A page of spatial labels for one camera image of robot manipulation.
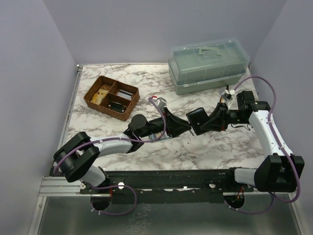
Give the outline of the black leather card holder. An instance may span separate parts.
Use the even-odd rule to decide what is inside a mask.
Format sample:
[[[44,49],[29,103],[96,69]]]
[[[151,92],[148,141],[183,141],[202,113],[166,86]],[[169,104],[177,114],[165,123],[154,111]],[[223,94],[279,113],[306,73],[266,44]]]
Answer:
[[[202,129],[202,126],[208,121],[208,115],[204,108],[197,108],[187,113],[186,117],[189,125],[197,136],[208,132],[208,130]]]

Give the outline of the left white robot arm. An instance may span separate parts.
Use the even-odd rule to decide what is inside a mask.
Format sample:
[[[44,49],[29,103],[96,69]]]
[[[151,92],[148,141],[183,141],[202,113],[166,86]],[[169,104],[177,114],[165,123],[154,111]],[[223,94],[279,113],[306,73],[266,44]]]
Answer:
[[[86,132],[79,132],[54,154],[57,164],[54,172],[61,171],[69,183],[80,180],[90,184],[97,193],[104,193],[109,182],[103,169],[93,165],[97,158],[133,153],[145,144],[143,137],[148,137],[148,142],[156,142],[164,136],[174,138],[190,130],[187,121],[164,108],[161,116],[151,121],[144,115],[135,115],[119,136],[93,139]]]

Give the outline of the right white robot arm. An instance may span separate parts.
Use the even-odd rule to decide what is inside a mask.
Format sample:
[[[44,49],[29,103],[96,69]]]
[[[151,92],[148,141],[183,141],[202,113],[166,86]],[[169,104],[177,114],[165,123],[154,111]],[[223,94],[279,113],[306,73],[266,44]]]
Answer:
[[[235,168],[233,175],[225,179],[225,187],[235,192],[243,184],[263,192],[294,192],[299,189],[299,178],[304,160],[284,145],[282,137],[274,126],[271,108],[266,101],[256,101],[251,91],[237,95],[237,110],[230,110],[219,102],[215,110],[196,122],[198,135],[225,131],[230,124],[250,124],[261,144],[264,161],[257,169]]]

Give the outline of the silver card in basket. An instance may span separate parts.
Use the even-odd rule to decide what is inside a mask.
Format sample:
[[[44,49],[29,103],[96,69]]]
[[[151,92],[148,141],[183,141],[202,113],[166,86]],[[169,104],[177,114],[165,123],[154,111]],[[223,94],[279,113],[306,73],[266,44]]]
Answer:
[[[132,93],[127,92],[127,91],[124,91],[124,90],[119,90],[119,91],[117,92],[117,95],[120,96],[120,97],[122,97],[122,98],[125,98],[125,99],[127,99],[127,100],[131,100],[132,97],[133,97],[133,94],[132,94]]]

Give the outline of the gold cards in basket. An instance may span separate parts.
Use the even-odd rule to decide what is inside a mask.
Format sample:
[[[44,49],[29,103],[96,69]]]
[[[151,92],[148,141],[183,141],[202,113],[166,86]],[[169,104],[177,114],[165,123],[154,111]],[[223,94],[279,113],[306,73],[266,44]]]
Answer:
[[[91,102],[93,104],[100,105],[107,93],[107,90],[99,89],[98,92],[93,95]]]

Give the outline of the green plastic storage box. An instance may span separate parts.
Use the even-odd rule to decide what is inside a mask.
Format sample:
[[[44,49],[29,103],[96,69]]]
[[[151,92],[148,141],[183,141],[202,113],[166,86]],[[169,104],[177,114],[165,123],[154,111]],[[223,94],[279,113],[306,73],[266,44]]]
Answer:
[[[177,95],[236,84],[246,73],[250,56],[235,38],[171,48],[168,67]]]

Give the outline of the brown woven divided basket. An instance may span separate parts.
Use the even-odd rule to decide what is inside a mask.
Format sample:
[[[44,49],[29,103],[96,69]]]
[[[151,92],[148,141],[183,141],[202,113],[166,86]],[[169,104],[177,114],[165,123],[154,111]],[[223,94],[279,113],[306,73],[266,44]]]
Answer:
[[[107,90],[108,93],[101,102],[100,105],[93,104],[91,102],[93,95],[98,92],[99,89]],[[127,100],[117,95],[119,90],[124,90],[133,94],[131,100]],[[84,101],[87,106],[91,109],[104,113],[113,118],[126,121],[131,112],[134,110],[136,104],[138,103],[140,98],[139,89],[132,85],[117,81],[112,78],[108,78],[106,76],[99,76],[93,85],[89,88],[87,93],[84,95]],[[118,102],[123,104],[126,107],[124,113],[118,113],[108,108],[108,104],[110,101]]]

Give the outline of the black item in basket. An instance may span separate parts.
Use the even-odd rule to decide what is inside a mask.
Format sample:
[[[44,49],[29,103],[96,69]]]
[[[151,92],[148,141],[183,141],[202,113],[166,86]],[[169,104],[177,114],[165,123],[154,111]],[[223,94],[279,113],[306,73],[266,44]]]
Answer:
[[[108,108],[118,113],[124,113],[126,110],[126,107],[123,104],[113,101],[109,102]]]

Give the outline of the yellow handled pliers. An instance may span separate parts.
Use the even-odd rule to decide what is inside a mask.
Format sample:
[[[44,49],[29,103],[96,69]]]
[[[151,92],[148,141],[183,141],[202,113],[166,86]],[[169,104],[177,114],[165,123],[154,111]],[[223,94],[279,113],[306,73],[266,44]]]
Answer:
[[[231,99],[229,85],[219,90],[220,102],[228,103]]]

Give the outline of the black metal base rail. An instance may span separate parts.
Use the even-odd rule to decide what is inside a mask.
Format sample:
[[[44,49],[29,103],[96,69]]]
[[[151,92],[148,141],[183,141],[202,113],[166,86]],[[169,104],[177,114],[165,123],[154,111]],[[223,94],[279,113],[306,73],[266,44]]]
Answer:
[[[224,193],[235,197],[238,192],[251,192],[235,182],[232,170],[150,170],[107,171],[106,179],[80,194],[89,195],[98,206],[112,204],[223,203]]]

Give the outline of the aluminium frame rail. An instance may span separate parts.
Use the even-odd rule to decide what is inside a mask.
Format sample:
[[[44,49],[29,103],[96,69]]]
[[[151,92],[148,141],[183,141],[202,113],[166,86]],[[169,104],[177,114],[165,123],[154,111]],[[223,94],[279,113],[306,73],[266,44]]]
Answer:
[[[81,79],[81,74],[82,74],[82,71],[83,71],[83,67],[84,67],[83,65],[77,65],[76,78],[75,78],[75,82],[74,82],[74,85],[73,85],[73,90],[71,92],[71,96],[70,96],[69,105],[68,105],[68,108],[67,108],[67,113],[66,113],[64,125],[63,125],[62,131],[61,131],[60,140],[59,140],[59,143],[57,145],[57,150],[59,150],[63,146],[63,143],[64,143],[64,141],[66,140],[66,137],[67,137],[69,122],[70,122],[70,119],[71,119],[73,105],[74,105],[75,98],[76,98],[76,95],[77,95],[77,89],[78,89],[79,82],[80,82],[80,79]]]

